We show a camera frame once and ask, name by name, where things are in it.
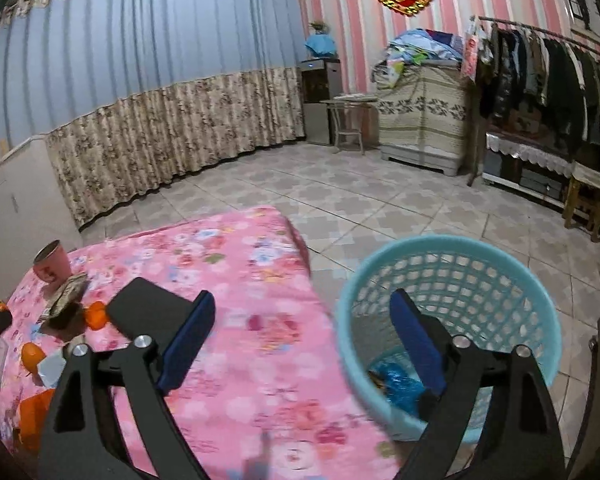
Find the clothes rack pole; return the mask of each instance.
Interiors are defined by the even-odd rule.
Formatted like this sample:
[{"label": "clothes rack pole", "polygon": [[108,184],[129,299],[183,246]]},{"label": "clothes rack pole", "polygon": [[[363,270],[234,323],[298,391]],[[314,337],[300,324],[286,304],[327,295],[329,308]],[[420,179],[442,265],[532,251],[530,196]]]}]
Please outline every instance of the clothes rack pole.
[{"label": "clothes rack pole", "polygon": [[[546,34],[548,36],[553,36],[554,38],[559,38],[560,40],[568,41],[569,43],[576,44],[577,46],[584,48],[586,50],[589,50],[590,52],[593,52],[593,53],[597,54],[598,56],[600,56],[600,52],[597,51],[592,46],[589,46],[586,43],[582,43],[581,41],[574,40],[573,38],[569,38],[568,36],[558,34],[557,32],[552,32],[550,30],[547,30],[546,28],[536,27],[535,25],[527,25],[526,23],[512,22],[511,20],[501,20],[499,18],[489,18],[488,16],[472,16],[472,20],[479,20],[482,22],[504,23],[506,25],[513,25],[514,27],[529,28],[530,30],[536,30],[536,31],[542,32],[543,34]],[[589,41],[592,41],[593,43],[600,46],[600,42],[597,40],[592,39]]]}]

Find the covered cabinet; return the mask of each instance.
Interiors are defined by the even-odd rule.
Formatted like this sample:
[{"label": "covered cabinet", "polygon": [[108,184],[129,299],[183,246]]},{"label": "covered cabinet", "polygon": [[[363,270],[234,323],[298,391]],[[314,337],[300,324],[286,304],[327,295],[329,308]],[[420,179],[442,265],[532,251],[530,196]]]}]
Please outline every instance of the covered cabinet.
[{"label": "covered cabinet", "polygon": [[34,256],[56,239],[67,251],[82,246],[45,141],[32,137],[0,160],[0,300],[9,299]]},{"label": "covered cabinet", "polygon": [[458,63],[407,65],[394,88],[378,90],[382,158],[455,175],[466,155],[470,99]]}]

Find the cup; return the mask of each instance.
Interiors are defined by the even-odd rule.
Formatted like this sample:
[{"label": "cup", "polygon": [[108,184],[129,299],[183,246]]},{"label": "cup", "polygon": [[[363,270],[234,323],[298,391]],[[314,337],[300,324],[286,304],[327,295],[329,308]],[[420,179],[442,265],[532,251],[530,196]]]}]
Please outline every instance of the cup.
[{"label": "cup", "polygon": [[49,292],[58,290],[72,274],[69,257],[60,240],[54,240],[33,259],[33,272],[45,283]]}]

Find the stool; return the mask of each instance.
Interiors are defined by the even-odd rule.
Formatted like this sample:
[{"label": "stool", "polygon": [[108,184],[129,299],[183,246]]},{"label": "stool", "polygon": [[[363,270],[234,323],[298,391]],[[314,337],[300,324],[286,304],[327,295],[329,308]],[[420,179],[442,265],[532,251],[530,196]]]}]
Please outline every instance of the stool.
[{"label": "stool", "polygon": [[577,207],[588,210],[589,221],[587,222],[587,231],[591,231],[591,241],[597,242],[600,240],[598,237],[600,231],[600,193],[595,200],[581,197],[580,188],[582,186],[588,186],[600,192],[600,173],[574,162],[571,170],[569,192],[567,193],[567,200],[562,212],[564,226],[567,229],[571,227],[573,212]]},{"label": "stool", "polygon": [[360,153],[365,154],[362,142],[362,123],[366,111],[366,103],[353,101],[328,101],[327,108],[331,113],[334,126],[334,143],[336,151],[340,151],[340,136],[355,136],[360,143]]}]

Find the blue gripper pad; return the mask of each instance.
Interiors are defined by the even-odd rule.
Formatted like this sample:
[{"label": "blue gripper pad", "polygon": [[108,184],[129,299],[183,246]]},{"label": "blue gripper pad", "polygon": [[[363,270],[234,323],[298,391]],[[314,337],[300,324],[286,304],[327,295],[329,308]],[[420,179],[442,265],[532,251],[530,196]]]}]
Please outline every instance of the blue gripper pad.
[{"label": "blue gripper pad", "polygon": [[167,395],[182,385],[216,320],[216,302],[206,290],[195,301],[193,310],[162,354],[162,373],[156,386]]},{"label": "blue gripper pad", "polygon": [[446,389],[442,355],[421,325],[418,307],[403,289],[391,295],[389,316],[422,384],[435,395],[442,395]]}]

